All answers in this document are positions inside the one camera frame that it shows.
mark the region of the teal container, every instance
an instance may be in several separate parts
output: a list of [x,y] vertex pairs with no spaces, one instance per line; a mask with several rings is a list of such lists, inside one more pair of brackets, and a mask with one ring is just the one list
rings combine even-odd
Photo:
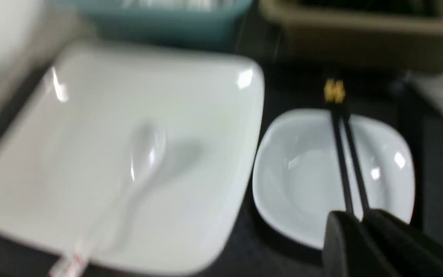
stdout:
[[118,0],[48,0],[73,7],[93,21],[109,39],[132,40],[194,49],[224,50],[233,44],[235,21],[252,0],[235,0],[225,9],[196,12],[161,8],[122,8]]

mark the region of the white square plate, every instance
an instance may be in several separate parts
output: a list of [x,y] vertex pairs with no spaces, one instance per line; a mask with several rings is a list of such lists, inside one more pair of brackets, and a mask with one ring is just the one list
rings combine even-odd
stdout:
[[139,123],[168,135],[153,184],[93,261],[191,274],[223,249],[260,132],[264,80],[247,58],[155,47],[66,49],[0,141],[0,235],[60,254],[118,195]]

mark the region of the grout line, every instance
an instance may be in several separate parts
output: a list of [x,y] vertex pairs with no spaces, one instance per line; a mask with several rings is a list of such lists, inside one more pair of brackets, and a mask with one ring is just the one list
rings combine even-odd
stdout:
[[242,19],[242,23],[240,25],[239,35],[237,36],[237,42],[235,43],[235,53],[236,54],[239,53],[239,46],[240,46],[240,42],[242,40],[242,34],[244,33],[244,30],[246,28],[247,16],[248,16],[248,12],[244,15],[244,18]]
[[278,39],[276,40],[275,52],[273,53],[273,63],[276,61],[276,58],[278,57],[278,50],[280,49],[281,33],[282,31],[280,28],[280,32],[278,33]]

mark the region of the white bowl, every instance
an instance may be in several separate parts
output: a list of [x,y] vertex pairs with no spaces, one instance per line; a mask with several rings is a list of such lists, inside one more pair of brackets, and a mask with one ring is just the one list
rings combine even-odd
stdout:
[[[352,115],[350,125],[370,207],[387,210],[409,223],[415,174],[408,145],[382,122]],[[341,140],[353,208],[361,219],[363,210],[343,124]],[[257,210],[271,227],[322,249],[327,214],[345,210],[329,111],[293,110],[271,123],[257,151],[253,195]]]

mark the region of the beige container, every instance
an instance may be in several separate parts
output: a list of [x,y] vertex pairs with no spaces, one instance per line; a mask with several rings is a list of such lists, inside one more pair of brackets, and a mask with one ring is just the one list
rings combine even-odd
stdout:
[[354,67],[428,72],[443,72],[443,0],[438,6],[441,17],[420,18],[260,0],[264,17],[282,25],[298,56]]

